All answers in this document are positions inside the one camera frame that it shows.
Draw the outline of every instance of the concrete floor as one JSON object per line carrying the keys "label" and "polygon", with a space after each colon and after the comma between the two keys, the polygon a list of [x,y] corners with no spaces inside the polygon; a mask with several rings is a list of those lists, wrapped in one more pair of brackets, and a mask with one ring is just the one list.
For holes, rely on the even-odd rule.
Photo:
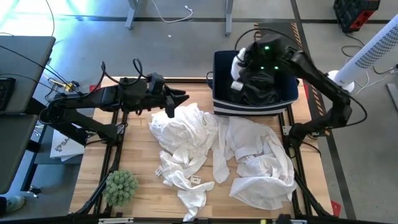
{"label": "concrete floor", "polygon": [[[8,5],[3,8],[9,10],[0,10],[0,32],[10,32],[14,35],[51,34],[52,21],[45,1],[4,2]],[[224,1],[157,2],[164,17],[186,16],[189,12],[184,9],[184,5],[194,10],[194,18],[213,18],[220,21],[224,17]],[[83,91],[87,91],[90,85],[97,82],[101,75],[102,60],[106,62],[109,74],[115,76],[136,75],[131,60],[133,57],[139,57],[144,66],[144,73],[158,72],[165,77],[204,77],[212,68],[213,53],[217,50],[232,49],[240,34],[253,28],[254,22],[262,22],[261,19],[285,19],[286,22],[290,22],[295,19],[292,2],[294,0],[235,0],[233,17],[255,20],[234,22],[233,33],[230,37],[225,37],[224,22],[137,22],[134,30],[127,30],[122,21],[123,17],[127,16],[128,4],[125,0],[49,0],[56,17],[54,36],[57,38],[50,64],[66,79],[80,82]],[[334,0],[296,2],[299,12],[296,13],[296,17],[335,18],[331,8]],[[391,19],[397,8],[396,0],[383,0],[380,10],[371,19]],[[98,16],[100,21],[91,21],[93,17],[79,19],[66,15]],[[138,16],[159,17],[151,1],[143,2]],[[367,42],[382,27],[383,24],[366,24],[354,36]],[[306,23],[303,24],[303,31],[317,67],[326,72],[344,65],[346,57],[340,52],[341,46],[357,44],[345,37],[336,24]],[[248,37],[243,39],[241,44],[244,46],[250,41],[251,38]],[[398,50],[391,52],[376,69],[387,70],[397,64],[397,54]],[[373,72],[370,72],[369,76],[371,82],[381,78]],[[363,74],[358,81],[365,83],[366,75]],[[395,194],[398,189],[398,175],[393,171],[396,167],[395,158],[398,156],[394,149],[398,143],[394,132],[398,125],[398,112],[384,86],[387,82],[397,81],[396,75],[390,75],[383,82],[355,96],[366,107],[369,113],[368,120],[357,126],[333,131],[358,220],[395,223],[398,219],[398,195]],[[39,86],[34,96],[44,101],[47,92],[48,89]],[[327,99],[325,104],[327,108],[330,107]],[[352,105],[354,112],[351,121],[357,121],[363,114],[354,103]],[[320,138],[318,143],[323,155],[322,161],[331,199],[343,203],[328,144],[324,138]],[[7,195],[19,194],[30,156],[28,152],[24,156]],[[43,187],[43,194],[34,199],[22,193],[28,198],[27,205],[22,210],[3,217],[3,220],[66,214],[78,168],[39,166],[33,184]],[[345,216],[343,208],[341,217]]]}

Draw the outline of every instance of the red tag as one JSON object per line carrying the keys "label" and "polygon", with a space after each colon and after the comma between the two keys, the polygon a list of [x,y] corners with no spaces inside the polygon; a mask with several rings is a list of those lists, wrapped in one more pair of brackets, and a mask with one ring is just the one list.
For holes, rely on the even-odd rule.
{"label": "red tag", "polygon": [[90,92],[93,91],[93,90],[95,89],[96,86],[97,86],[97,85],[90,85]]}
{"label": "red tag", "polygon": [[341,212],[341,205],[332,200],[330,200],[330,202],[331,202],[331,208],[333,209],[334,216],[339,217],[340,212]]}

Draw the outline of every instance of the black desk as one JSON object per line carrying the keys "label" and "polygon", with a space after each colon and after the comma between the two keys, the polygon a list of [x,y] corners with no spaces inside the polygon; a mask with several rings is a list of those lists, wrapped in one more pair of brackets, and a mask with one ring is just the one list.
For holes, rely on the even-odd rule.
{"label": "black desk", "polygon": [[[43,67],[47,64],[54,43],[54,37],[0,36],[0,45],[32,59]],[[16,73],[39,81],[42,72],[42,67],[0,48],[0,73]],[[27,111],[28,105],[32,102],[38,102],[32,99],[37,82],[13,75],[2,75],[2,77],[15,78],[16,84],[5,111],[14,114],[0,114],[0,194],[9,190],[29,144],[38,149],[38,144],[30,140],[37,115],[21,114]],[[25,183],[30,185],[32,179],[28,177],[25,180],[24,185]]]}

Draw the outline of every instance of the white cylinder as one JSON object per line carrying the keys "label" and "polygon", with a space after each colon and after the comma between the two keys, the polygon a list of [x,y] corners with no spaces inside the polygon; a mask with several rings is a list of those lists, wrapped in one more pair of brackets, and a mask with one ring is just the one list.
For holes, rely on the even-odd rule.
{"label": "white cylinder", "polygon": [[377,33],[340,71],[334,81],[342,87],[359,78],[398,44],[398,15]]}

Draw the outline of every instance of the wooden tabletop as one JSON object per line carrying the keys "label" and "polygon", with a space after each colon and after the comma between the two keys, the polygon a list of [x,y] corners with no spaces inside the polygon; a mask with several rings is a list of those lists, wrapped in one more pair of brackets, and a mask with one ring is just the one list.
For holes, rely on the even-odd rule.
{"label": "wooden tabletop", "polygon": [[[102,86],[108,85],[114,85],[114,83],[105,78]],[[183,105],[198,103],[199,109],[209,112],[213,111],[211,90],[206,84],[169,84],[169,86],[185,90],[190,95],[189,100],[184,102]],[[292,109],[295,122],[304,123],[311,120],[311,117],[302,84],[298,87],[298,92],[299,98],[293,103]],[[123,212],[124,217],[183,218],[188,212],[187,208],[177,197],[178,188],[176,186],[169,187],[164,185],[162,183],[163,177],[156,178],[154,173],[160,165],[159,152],[162,148],[149,131],[148,123],[151,121],[151,113],[158,111],[160,110],[152,110],[152,112],[143,111],[140,116],[131,113],[128,117],[127,122],[129,126],[124,136],[119,169],[131,171],[138,178],[140,187],[136,190],[131,202],[123,207],[114,207],[113,213]],[[119,114],[118,122],[120,123],[122,113]],[[95,109],[93,118],[99,122],[108,124],[111,122],[112,113]],[[255,117],[249,119],[270,126],[281,139],[277,117]],[[306,139],[305,141],[317,146],[314,140]],[[101,143],[96,143],[89,145],[85,149],[70,204],[70,212],[75,212],[81,208],[95,188],[97,188],[105,147]],[[306,145],[302,145],[301,153],[308,188],[323,205],[324,209],[329,213],[333,213],[319,153]],[[201,177],[201,182],[203,183],[214,181],[212,153],[208,153],[207,157],[207,161],[196,174]],[[225,182],[222,184],[216,183],[214,189],[206,193],[206,206],[199,210],[198,218],[277,218],[280,213],[294,214],[293,206],[290,202],[284,202],[283,208],[268,211],[250,207],[238,199],[230,197],[231,184],[233,179],[238,177],[236,174],[237,166],[238,164],[235,159],[228,161],[231,174]],[[301,211],[304,212],[300,189],[298,189],[298,199]],[[104,207],[105,204],[103,202],[101,211],[103,211]]]}

